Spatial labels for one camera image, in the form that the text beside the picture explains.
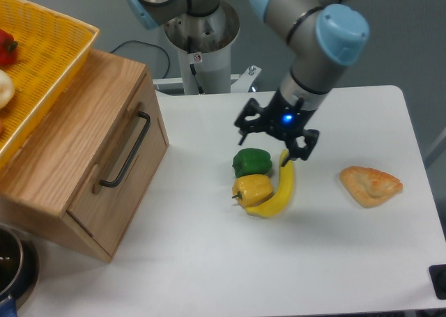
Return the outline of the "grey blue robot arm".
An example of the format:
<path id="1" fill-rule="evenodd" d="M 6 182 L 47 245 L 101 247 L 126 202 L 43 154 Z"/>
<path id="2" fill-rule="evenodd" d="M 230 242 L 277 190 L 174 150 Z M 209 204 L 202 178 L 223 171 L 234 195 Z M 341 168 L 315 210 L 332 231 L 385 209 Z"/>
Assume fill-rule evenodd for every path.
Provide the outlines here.
<path id="1" fill-rule="evenodd" d="M 235 120 L 246 137 L 264 132 L 286 144 L 286 161 L 306 160 L 318 140 L 306 124 L 369 39 L 369 25 L 346 0 L 249 0 L 296 58 L 265 107 L 250 99 Z M 127 0 L 146 29 L 162 27 L 177 49 L 185 94 L 231 88 L 230 52 L 240 30 L 223 0 Z"/>

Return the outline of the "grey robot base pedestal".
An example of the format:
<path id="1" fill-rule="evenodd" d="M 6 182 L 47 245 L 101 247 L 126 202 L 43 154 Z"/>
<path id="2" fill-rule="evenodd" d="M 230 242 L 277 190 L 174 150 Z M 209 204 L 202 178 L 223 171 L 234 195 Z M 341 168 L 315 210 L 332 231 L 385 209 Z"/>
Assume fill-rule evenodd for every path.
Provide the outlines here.
<path id="1" fill-rule="evenodd" d="M 231 90 L 231 46 L 239 30 L 238 14 L 225 1 L 208 16 L 185 13 L 165 24 L 166 37 L 177 51 L 184 94 Z"/>

